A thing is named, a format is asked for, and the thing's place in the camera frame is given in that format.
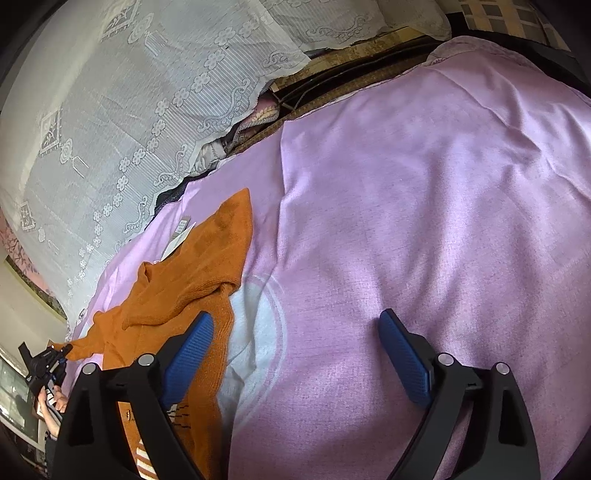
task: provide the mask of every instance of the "clothing label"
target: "clothing label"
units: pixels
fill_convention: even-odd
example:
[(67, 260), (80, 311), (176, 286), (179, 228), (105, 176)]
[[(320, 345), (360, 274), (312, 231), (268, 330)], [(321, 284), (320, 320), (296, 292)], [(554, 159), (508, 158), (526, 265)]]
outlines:
[(191, 230), (193, 229), (193, 227), (195, 225), (196, 225), (195, 223), (192, 224), (189, 228), (187, 228), (178, 237), (173, 238), (173, 240), (166, 247), (166, 250), (164, 250), (164, 253), (162, 254), (162, 258), (160, 259), (160, 261), (163, 261), (165, 258), (168, 258), (170, 255), (173, 254), (173, 252), (178, 248), (178, 246), (180, 244), (182, 244), (187, 239), (187, 237), (189, 236), (189, 233), (191, 232)]
[(189, 221), (190, 220), (191, 220), (191, 217), (183, 217), (183, 218), (181, 218), (181, 221), (178, 223), (177, 229), (173, 232), (173, 236), (172, 236), (171, 240), (174, 240), (181, 233), (184, 232), (184, 230), (187, 228), (187, 225), (189, 224)]

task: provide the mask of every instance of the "lavender blanket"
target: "lavender blanket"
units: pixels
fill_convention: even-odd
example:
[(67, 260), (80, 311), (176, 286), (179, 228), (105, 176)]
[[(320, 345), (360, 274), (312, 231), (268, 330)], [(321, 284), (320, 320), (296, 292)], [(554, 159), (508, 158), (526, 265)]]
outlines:
[(550, 480), (591, 424), (590, 161), (587, 99), (456, 39), (189, 185), (108, 265), (75, 334), (183, 215), (201, 222), (248, 187), (255, 233), (219, 394), (230, 480), (388, 476), (422, 412), (380, 347), (386, 307), (464, 364), (512, 366)]

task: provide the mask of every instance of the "blue gripper pad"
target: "blue gripper pad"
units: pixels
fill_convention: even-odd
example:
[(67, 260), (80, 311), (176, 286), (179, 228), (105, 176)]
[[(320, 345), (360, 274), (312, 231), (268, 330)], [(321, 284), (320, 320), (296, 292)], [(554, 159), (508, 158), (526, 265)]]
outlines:
[(434, 357), (435, 352), (423, 337), (408, 333), (391, 309), (384, 310), (379, 316), (378, 333), (408, 398), (418, 406), (428, 408), (433, 399), (434, 375), (429, 356)]
[(180, 403), (184, 398), (212, 340), (213, 318), (208, 313), (202, 313), (197, 326), (178, 350), (164, 374), (160, 403), (165, 410)]

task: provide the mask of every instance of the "striped fabric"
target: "striped fabric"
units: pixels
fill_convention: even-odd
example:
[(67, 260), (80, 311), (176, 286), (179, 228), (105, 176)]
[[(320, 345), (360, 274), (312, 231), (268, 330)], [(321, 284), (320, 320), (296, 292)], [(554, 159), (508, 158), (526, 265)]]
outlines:
[[(176, 412), (176, 405), (170, 407), (170, 410), (168, 411), (168, 418), (170, 418), (173, 425)], [(144, 480), (158, 480), (158, 475), (156, 475), (156, 470), (154, 470), (154, 467), (152, 466), (152, 462), (150, 461), (150, 457), (148, 456), (148, 452), (146, 452), (142, 440), (139, 441), (139, 446), (135, 449), (134, 459), (141, 478)]]

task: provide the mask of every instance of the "window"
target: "window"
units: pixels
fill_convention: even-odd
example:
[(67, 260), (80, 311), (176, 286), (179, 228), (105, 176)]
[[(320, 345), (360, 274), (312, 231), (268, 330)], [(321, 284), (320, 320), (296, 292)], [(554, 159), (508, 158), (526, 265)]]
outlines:
[(36, 442), (39, 422), (33, 415), (33, 404), (25, 379), (0, 358), (0, 414)]

